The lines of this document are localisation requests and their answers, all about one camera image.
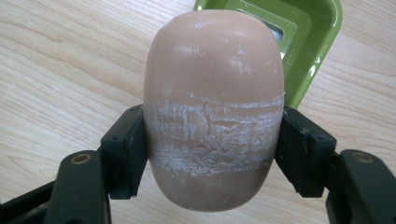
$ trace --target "egg-shaped object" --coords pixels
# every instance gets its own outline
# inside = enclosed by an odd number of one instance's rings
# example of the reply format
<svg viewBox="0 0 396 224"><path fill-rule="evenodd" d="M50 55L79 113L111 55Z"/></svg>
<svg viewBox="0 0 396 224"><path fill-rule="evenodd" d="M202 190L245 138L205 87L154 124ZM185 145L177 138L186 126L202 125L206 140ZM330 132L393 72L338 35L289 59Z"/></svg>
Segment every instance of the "egg-shaped object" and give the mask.
<svg viewBox="0 0 396 224"><path fill-rule="evenodd" d="M202 10L165 24L143 95L148 158L163 194L205 212L248 202L275 154L283 95L279 50L261 21Z"/></svg>

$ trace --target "green container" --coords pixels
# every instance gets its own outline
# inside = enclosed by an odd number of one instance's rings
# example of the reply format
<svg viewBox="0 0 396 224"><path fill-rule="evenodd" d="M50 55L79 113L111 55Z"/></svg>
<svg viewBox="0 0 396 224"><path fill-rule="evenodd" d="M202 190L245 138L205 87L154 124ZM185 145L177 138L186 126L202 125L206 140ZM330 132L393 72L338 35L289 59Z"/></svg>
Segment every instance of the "green container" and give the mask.
<svg viewBox="0 0 396 224"><path fill-rule="evenodd" d="M297 108L341 27L338 0L197 0L194 10L229 9L263 21L277 36L285 105Z"/></svg>

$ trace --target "screw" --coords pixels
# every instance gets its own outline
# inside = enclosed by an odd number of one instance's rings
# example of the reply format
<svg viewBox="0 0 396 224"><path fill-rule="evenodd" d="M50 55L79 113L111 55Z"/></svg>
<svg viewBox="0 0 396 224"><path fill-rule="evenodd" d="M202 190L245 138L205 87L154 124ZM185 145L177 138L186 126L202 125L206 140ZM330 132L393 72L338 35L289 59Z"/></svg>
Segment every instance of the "screw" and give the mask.
<svg viewBox="0 0 396 224"><path fill-rule="evenodd" d="M366 162L366 163L372 163L373 157L371 157L370 155L366 154L366 153L362 153L362 152L354 152L353 157L355 157L356 160L361 161L361 162Z"/></svg>
<svg viewBox="0 0 396 224"><path fill-rule="evenodd" d="M91 159L90 154L83 153L83 154L78 154L77 156L73 157L70 162L74 165L80 165L82 163L89 161L90 159Z"/></svg>

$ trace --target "light wood grain surface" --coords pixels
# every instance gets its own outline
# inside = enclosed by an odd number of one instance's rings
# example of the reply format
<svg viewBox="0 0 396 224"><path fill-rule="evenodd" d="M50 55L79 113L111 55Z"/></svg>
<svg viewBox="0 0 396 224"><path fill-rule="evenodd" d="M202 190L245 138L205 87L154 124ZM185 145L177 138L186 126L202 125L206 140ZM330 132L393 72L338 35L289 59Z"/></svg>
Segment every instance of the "light wood grain surface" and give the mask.
<svg viewBox="0 0 396 224"><path fill-rule="evenodd" d="M0 2L0 200L54 180L67 155L97 149L142 103L150 43L194 1ZM337 150L375 154L396 175L396 3L343 0L344 20L299 110ZM303 199L274 164L249 203L197 213L170 203L149 165L137 198L112 201L113 223L328 223L325 198Z"/></svg>

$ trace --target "black plastic bracket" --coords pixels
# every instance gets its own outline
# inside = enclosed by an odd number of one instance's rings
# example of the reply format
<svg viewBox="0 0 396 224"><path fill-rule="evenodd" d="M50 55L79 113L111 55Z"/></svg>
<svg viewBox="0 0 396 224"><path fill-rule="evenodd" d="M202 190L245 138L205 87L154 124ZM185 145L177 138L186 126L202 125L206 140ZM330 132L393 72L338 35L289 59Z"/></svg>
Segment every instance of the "black plastic bracket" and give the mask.
<svg viewBox="0 0 396 224"><path fill-rule="evenodd" d="M396 178L378 157L342 151L329 167L326 188L330 223L396 223Z"/></svg>
<svg viewBox="0 0 396 224"><path fill-rule="evenodd" d="M0 223L43 223L54 182L0 204Z"/></svg>
<svg viewBox="0 0 396 224"><path fill-rule="evenodd" d="M142 105L121 115L102 138L98 151L108 167L110 198L136 196L148 160Z"/></svg>
<svg viewBox="0 0 396 224"><path fill-rule="evenodd" d="M45 224L111 223L102 161L96 151L81 151L61 162Z"/></svg>
<svg viewBox="0 0 396 224"><path fill-rule="evenodd" d="M335 145L334 137L297 110L285 106L275 159L301 196L322 196L323 173Z"/></svg>

